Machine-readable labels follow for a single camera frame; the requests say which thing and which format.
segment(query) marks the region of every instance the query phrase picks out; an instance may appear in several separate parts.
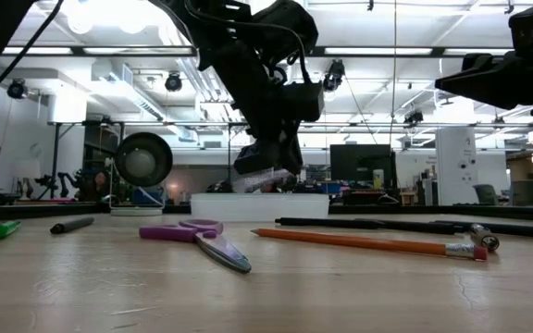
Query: pencil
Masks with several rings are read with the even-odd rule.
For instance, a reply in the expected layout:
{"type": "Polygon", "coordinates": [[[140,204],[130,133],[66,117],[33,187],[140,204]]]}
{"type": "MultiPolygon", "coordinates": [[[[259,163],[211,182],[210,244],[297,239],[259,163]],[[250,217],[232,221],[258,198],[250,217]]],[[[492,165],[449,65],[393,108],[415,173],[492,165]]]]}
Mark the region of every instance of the pencil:
{"type": "Polygon", "coordinates": [[[487,260],[487,249],[478,247],[474,244],[438,244],[422,241],[378,240],[366,237],[338,236],[314,232],[299,232],[264,228],[252,230],[252,232],[260,237],[270,237],[289,241],[309,241],[374,250],[423,253],[487,260]]]}

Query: marker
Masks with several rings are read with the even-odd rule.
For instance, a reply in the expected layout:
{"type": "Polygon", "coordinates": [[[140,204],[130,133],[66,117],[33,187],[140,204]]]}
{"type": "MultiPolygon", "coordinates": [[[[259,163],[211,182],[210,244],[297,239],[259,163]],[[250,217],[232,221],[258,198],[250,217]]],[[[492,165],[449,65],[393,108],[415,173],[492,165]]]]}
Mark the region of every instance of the marker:
{"type": "Polygon", "coordinates": [[[21,224],[19,221],[8,221],[0,224],[0,240],[16,232],[21,224]]]}
{"type": "Polygon", "coordinates": [[[331,245],[343,245],[374,250],[423,253],[461,258],[487,260],[487,249],[474,244],[437,244],[422,241],[378,240],[366,237],[337,236],[313,232],[274,229],[252,230],[258,236],[290,241],[309,241],[331,245]]]}
{"type": "Polygon", "coordinates": [[[53,235],[59,235],[62,233],[67,233],[77,228],[83,228],[90,226],[93,223],[93,217],[85,217],[76,219],[69,222],[57,223],[51,228],[51,233],[53,235]]]}

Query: white platform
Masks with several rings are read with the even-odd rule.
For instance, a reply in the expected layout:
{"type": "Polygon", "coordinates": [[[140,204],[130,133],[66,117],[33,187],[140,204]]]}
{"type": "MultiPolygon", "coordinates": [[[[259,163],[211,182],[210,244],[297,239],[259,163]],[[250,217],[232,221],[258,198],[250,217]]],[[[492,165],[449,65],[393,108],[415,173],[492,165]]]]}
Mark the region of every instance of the white platform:
{"type": "Polygon", "coordinates": [[[198,193],[191,198],[192,218],[221,222],[267,222],[281,217],[327,218],[326,194],[198,193]]]}

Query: green marker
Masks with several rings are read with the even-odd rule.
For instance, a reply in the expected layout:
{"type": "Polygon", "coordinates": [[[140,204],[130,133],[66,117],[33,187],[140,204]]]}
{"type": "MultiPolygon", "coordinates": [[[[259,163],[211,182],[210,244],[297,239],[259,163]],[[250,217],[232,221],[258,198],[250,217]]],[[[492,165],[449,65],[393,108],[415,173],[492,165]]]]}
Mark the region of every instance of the green marker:
{"type": "Polygon", "coordinates": [[[21,224],[19,221],[9,221],[0,224],[0,240],[16,232],[21,224]]]}

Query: white pillar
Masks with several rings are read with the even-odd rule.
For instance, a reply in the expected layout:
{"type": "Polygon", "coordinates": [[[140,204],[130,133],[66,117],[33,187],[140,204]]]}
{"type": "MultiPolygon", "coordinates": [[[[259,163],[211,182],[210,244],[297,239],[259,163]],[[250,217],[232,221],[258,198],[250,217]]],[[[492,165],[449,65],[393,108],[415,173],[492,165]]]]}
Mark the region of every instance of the white pillar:
{"type": "MultiPolygon", "coordinates": [[[[51,122],[82,122],[85,120],[88,99],[87,95],[74,90],[67,90],[52,95],[49,98],[49,121],[51,122]]],[[[66,172],[70,175],[81,169],[83,166],[83,144],[85,139],[85,128],[81,125],[62,126],[60,133],[65,133],[59,138],[59,146],[56,155],[56,171],[66,172]]],[[[69,190],[68,198],[73,197],[77,189],[66,181],[69,190]]]]}
{"type": "Polygon", "coordinates": [[[440,205],[477,204],[477,148],[473,128],[445,128],[437,132],[440,205]]]}

